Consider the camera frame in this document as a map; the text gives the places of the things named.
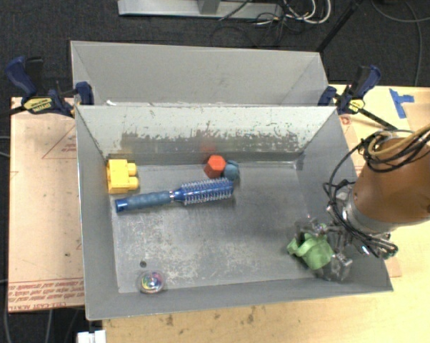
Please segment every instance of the orange foam cube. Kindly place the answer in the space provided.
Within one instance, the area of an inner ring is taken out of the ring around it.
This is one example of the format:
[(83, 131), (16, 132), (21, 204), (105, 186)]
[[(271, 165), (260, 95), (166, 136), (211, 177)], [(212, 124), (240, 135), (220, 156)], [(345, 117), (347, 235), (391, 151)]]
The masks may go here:
[(226, 166), (226, 161), (220, 155), (211, 155), (204, 167), (204, 172), (209, 178), (219, 178)]

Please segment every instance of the white cable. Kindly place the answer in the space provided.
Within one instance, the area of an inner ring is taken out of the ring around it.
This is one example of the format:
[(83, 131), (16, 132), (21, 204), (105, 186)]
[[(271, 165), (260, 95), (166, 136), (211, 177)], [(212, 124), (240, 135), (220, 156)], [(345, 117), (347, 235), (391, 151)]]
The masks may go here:
[(312, 2), (312, 12), (311, 13), (305, 13), (303, 15), (298, 15), (289, 5), (288, 5), (288, 1), (287, 0), (282, 0), (284, 2), (284, 4), (287, 6), (288, 10), (291, 12), (291, 14), (286, 14), (287, 18), (290, 19), (296, 19), (296, 20), (302, 20), (305, 23), (309, 23), (309, 24), (321, 24), (324, 23), (326, 20), (328, 20), (328, 18), (331, 15), (331, 0), (325, 0), (326, 5), (327, 5), (327, 11), (326, 11), (326, 15), (324, 18), (319, 19), (319, 20), (311, 20), (311, 18), (314, 16), (315, 11), (316, 11), (316, 2), (315, 0), (311, 0)]
[(326, 5), (327, 5), (327, 12), (326, 12), (326, 16), (318, 21), (312, 21), (312, 20), (307, 20), (305, 19), (306, 23), (310, 23), (310, 24), (321, 24), (324, 23), (326, 20), (328, 20), (329, 16), (331, 15), (331, 0), (326, 0)]

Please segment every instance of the metal base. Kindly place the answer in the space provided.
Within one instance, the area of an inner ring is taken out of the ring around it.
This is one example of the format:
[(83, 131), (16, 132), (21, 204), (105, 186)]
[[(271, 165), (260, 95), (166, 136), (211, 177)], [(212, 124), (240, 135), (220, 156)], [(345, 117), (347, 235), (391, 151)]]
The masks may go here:
[[(199, 18), (222, 18), (233, 10), (237, 9), (241, 3), (233, 1), (221, 1), (216, 13), (202, 14), (199, 11), (198, 0), (119, 0), (119, 15), (144, 15), (144, 16), (189, 16)], [(235, 13), (235, 19), (255, 19), (258, 15), (265, 13), (279, 15), (280, 7), (276, 4), (248, 3), (240, 11)]]

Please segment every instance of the shiny ball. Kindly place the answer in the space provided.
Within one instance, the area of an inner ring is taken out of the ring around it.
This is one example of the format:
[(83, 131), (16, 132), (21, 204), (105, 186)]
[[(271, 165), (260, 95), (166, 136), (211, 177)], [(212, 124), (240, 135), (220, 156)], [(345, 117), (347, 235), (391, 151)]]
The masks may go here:
[(139, 287), (145, 294), (155, 294), (164, 288), (164, 275), (159, 271), (145, 271), (139, 277)]

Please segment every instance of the yellow toy block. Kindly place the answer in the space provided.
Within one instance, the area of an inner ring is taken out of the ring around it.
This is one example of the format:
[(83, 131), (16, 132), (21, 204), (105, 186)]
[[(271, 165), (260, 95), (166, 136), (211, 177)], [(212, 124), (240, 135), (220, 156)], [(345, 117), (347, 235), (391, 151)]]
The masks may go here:
[(135, 163), (128, 163), (123, 159), (111, 159), (107, 162), (106, 169), (107, 187), (110, 194), (127, 193), (139, 188)]

